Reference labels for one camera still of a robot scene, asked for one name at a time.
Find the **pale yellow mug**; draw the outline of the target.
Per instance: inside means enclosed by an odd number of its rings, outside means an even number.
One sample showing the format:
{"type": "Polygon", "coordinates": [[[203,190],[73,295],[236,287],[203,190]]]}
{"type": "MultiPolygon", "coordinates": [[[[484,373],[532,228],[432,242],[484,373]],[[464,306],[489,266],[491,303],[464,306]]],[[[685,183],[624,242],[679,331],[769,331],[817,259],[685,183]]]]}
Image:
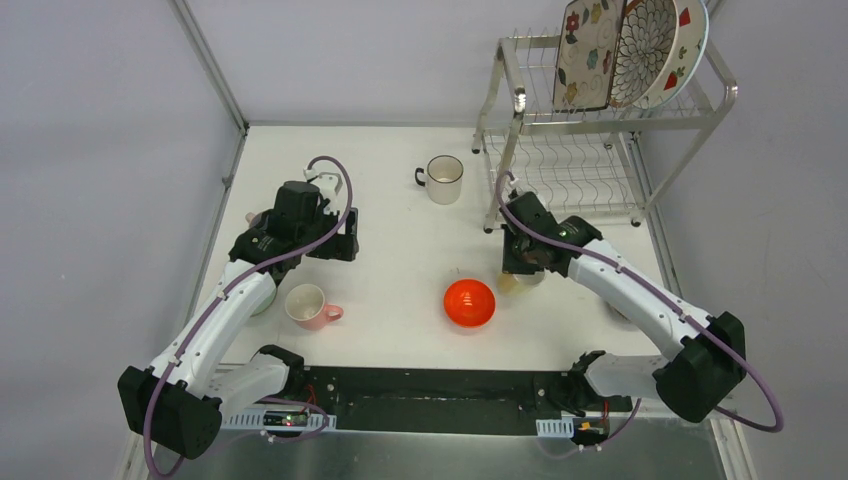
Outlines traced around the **pale yellow mug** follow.
{"type": "Polygon", "coordinates": [[[537,271],[533,274],[501,272],[496,279],[496,288],[504,296],[522,295],[538,287],[545,278],[546,273],[544,271],[537,271]]]}

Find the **white mug black handle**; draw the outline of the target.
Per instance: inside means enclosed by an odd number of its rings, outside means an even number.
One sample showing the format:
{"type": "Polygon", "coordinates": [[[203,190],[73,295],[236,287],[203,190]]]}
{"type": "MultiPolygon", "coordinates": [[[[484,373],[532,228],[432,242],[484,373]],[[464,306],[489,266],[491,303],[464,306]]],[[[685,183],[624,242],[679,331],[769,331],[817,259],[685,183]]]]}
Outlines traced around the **white mug black handle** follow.
{"type": "Polygon", "coordinates": [[[464,165],[451,155],[432,158],[425,167],[415,169],[414,179],[418,186],[426,189],[431,201],[439,205],[450,205],[461,195],[464,165]]]}

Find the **square floral plate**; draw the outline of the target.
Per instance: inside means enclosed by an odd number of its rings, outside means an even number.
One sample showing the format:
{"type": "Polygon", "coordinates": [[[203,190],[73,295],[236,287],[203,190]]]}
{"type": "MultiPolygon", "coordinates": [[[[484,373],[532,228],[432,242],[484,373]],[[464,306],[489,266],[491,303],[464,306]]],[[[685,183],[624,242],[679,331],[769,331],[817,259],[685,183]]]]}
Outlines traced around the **square floral plate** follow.
{"type": "Polygon", "coordinates": [[[576,0],[567,4],[557,51],[553,109],[588,112],[609,106],[626,3],[576,0]]]}

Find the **watermelon pattern round plate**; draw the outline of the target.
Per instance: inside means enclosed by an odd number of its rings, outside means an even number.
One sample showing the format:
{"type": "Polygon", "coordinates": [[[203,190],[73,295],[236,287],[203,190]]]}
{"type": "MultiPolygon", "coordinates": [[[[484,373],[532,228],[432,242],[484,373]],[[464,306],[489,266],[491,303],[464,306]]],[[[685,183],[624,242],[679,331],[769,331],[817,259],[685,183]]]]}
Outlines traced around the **watermelon pattern round plate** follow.
{"type": "Polygon", "coordinates": [[[709,32],[709,14],[703,1],[654,1],[651,17],[639,40],[648,53],[659,53],[650,64],[647,90],[634,102],[643,110],[669,103],[687,84],[703,56],[709,32]]]}

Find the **brown petal pattern plate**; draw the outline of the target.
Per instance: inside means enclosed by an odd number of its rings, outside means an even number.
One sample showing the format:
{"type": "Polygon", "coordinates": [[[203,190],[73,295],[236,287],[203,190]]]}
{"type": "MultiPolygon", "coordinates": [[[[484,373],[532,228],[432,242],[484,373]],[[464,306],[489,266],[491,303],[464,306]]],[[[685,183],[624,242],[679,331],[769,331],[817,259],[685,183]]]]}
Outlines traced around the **brown petal pattern plate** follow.
{"type": "Polygon", "coordinates": [[[659,77],[676,33],[673,1],[629,1],[620,32],[610,104],[636,106],[659,77]]]}

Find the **brown dish under right arm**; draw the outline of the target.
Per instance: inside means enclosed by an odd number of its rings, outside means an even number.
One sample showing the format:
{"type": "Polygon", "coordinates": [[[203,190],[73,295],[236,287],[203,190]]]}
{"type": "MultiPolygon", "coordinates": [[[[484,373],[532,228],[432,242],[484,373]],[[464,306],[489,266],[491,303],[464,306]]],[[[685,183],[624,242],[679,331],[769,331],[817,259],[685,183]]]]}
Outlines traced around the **brown dish under right arm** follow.
{"type": "Polygon", "coordinates": [[[610,311],[610,314],[613,316],[613,318],[616,321],[619,321],[619,322],[622,322],[622,323],[625,323],[625,324],[631,324],[632,323],[631,319],[625,314],[625,312],[623,310],[619,309],[617,306],[613,305],[612,303],[607,302],[606,307],[610,311]]]}

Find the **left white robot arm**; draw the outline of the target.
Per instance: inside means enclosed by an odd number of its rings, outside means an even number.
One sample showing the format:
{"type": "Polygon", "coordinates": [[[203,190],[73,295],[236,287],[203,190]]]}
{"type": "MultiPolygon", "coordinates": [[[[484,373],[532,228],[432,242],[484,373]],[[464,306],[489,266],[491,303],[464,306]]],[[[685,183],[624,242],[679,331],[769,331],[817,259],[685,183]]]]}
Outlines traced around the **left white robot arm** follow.
{"type": "Polygon", "coordinates": [[[248,222],[228,253],[217,286],[179,335],[144,369],[129,366],[117,388],[131,431],[185,459],[212,445],[224,420],[273,396],[297,402],[305,378],[301,356],[259,349],[244,366],[215,371],[248,319],[263,312],[303,257],[351,262],[358,252],[357,211],[337,197],[342,176],[312,173],[287,181],[274,205],[248,222]]]}

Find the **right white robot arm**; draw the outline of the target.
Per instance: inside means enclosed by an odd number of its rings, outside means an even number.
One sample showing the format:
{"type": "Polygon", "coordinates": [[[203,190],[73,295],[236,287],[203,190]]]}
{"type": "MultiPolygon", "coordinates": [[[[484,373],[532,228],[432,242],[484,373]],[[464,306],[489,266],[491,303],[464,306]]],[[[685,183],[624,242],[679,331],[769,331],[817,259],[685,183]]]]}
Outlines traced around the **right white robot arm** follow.
{"type": "Polygon", "coordinates": [[[692,423],[705,419],[746,377],[745,330],[733,314],[711,315],[633,268],[583,218],[563,221],[532,192],[511,192],[505,216],[503,269],[546,270],[584,286],[635,325],[656,355],[582,354],[564,374],[563,405],[581,414],[611,397],[656,399],[692,423]]]}

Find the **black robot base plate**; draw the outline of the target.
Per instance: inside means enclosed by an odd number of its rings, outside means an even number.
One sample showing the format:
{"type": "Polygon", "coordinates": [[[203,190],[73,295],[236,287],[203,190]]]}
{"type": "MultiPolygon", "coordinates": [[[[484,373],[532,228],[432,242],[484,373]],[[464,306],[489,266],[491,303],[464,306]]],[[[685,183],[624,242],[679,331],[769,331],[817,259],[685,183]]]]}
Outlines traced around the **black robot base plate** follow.
{"type": "Polygon", "coordinates": [[[590,398],[559,371],[311,366],[278,396],[316,401],[339,430],[391,433],[534,436],[540,420],[633,408],[628,397],[590,398]]]}

